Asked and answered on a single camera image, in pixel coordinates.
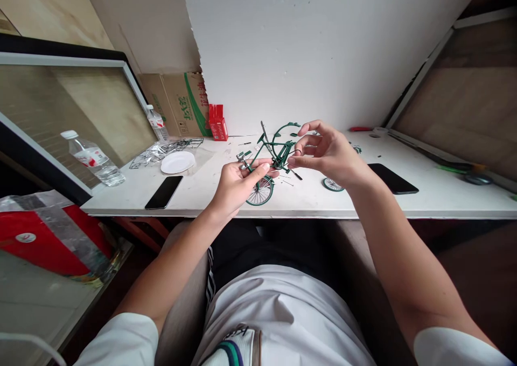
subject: white frame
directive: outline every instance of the white frame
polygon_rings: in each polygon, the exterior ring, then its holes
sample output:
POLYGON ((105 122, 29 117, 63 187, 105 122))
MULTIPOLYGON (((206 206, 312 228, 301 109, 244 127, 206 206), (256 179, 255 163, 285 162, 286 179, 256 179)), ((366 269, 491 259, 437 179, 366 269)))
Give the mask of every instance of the white frame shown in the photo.
MULTIPOLYGON (((454 33, 455 29, 461 29, 464 27, 474 26, 474 25, 480 25, 480 24, 486 24, 493 21, 499 21, 507 18, 513 18, 517 17, 517 6, 513 6, 511 8, 496 10, 489 13, 484 13, 477 16, 467 17, 461 20, 456 21, 452 28, 447 31, 445 36, 442 38, 442 40, 439 42, 439 44, 436 46, 436 48, 433 50, 431 55, 429 56, 428 60, 418 73, 417 77, 415 78, 415 81, 409 88, 408 92, 402 98, 402 101, 400 102, 399 106, 389 119, 388 123, 386 124, 386 128, 389 129, 389 135, 399 139, 406 144, 412 146, 412 147, 419 147, 422 149, 425 149, 439 157, 442 157, 446 160, 453 161, 453 162, 468 162, 465 160, 462 160, 459 157, 456 157, 454 155, 451 155, 450 153, 447 153, 443 150, 440 150, 438 148, 435 148, 431 145, 426 144, 425 142, 419 141, 417 139, 414 139, 413 137, 410 137, 406 134, 402 134, 394 129, 392 129, 393 125, 395 124, 396 120, 399 118, 400 114, 404 111, 404 109, 407 107, 409 102, 411 101, 414 93, 417 91, 420 83, 424 80, 425 76, 431 69, 433 63, 438 58, 439 54, 445 48, 447 42, 451 38, 451 36, 454 33)), ((486 174, 494 179, 494 183, 497 184, 500 187, 503 187, 511 192, 517 192, 517 182, 512 181, 510 179, 507 179, 505 177, 502 177, 500 175, 497 175, 493 172, 487 171, 486 174)))
MULTIPOLYGON (((74 58, 74 57, 61 57, 61 56, 45 56, 36 54, 26 53, 10 53, 0 52, 0 65, 30 65, 30 66, 54 66, 54 67, 117 67, 122 68, 126 79, 131 86, 131 89, 135 93, 136 99, 142 110, 145 112, 147 103, 145 98, 140 91, 136 79, 133 77, 129 65, 123 60, 103 60, 103 59, 86 59, 86 58, 74 58)), ((90 196, 94 196, 96 192, 103 188, 103 184, 99 183, 92 189, 88 188, 82 181, 80 181, 73 173, 71 173, 64 165, 56 160, 49 152, 47 152, 42 146, 36 141, 30 138, 23 130, 21 130, 15 123, 0 112, 0 122, 6 125, 11 131, 13 131, 18 137, 27 143, 31 148, 41 154, 46 160, 52 165, 63 172, 68 178, 70 178, 75 184, 77 184, 82 190, 88 193, 90 196)))

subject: smartphone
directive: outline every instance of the smartphone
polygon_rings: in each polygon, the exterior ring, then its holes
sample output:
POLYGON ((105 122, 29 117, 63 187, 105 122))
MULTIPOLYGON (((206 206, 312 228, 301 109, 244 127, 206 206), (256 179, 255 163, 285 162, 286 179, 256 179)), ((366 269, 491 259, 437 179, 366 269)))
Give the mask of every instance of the smartphone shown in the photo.
POLYGON ((408 183, 402 177, 386 168, 382 164, 368 164, 368 166, 386 183, 395 195, 416 194, 418 188, 408 183))
POLYGON ((160 185, 151 200, 145 205, 145 209, 157 210, 167 207, 181 179, 183 179, 183 176, 169 176, 163 180, 162 185, 160 185))

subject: red bag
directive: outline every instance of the red bag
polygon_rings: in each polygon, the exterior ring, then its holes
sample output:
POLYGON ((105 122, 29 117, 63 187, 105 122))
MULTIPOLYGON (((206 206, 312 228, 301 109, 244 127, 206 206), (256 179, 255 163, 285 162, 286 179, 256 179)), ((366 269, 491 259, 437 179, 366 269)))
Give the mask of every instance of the red bag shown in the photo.
POLYGON ((214 141, 228 141, 228 130, 226 129, 226 121, 222 116, 222 105, 208 105, 209 123, 214 141))
POLYGON ((0 230, 2 250, 75 280, 100 277, 113 255, 99 221, 56 191, 0 199, 0 230))

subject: hand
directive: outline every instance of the hand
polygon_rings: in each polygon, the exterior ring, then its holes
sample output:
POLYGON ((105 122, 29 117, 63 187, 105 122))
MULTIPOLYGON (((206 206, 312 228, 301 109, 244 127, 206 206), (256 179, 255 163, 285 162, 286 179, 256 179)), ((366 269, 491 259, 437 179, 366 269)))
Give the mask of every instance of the hand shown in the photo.
POLYGON ((319 170, 343 188, 374 178, 375 173, 359 157, 345 135, 332 126, 320 120, 312 121, 302 126, 298 136, 303 137, 295 145, 294 156, 288 159, 290 169, 319 170), (317 130, 321 135, 307 134, 309 130, 317 130))
POLYGON ((259 158, 251 165, 255 170, 250 173, 248 169, 240 169, 243 164, 233 162, 222 167, 219 185, 214 198, 207 208, 219 214, 221 217, 232 219, 239 212, 240 206, 248 199, 253 185, 266 174, 272 178, 278 177, 280 172, 270 168, 270 158, 259 158))

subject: white foam board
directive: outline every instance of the white foam board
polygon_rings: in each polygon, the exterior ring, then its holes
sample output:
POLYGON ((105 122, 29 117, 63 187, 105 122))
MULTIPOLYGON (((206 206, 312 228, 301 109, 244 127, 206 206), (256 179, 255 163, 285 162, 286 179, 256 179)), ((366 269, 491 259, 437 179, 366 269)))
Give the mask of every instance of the white foam board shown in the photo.
POLYGON ((470 0, 186 0, 230 135, 378 126, 470 0))

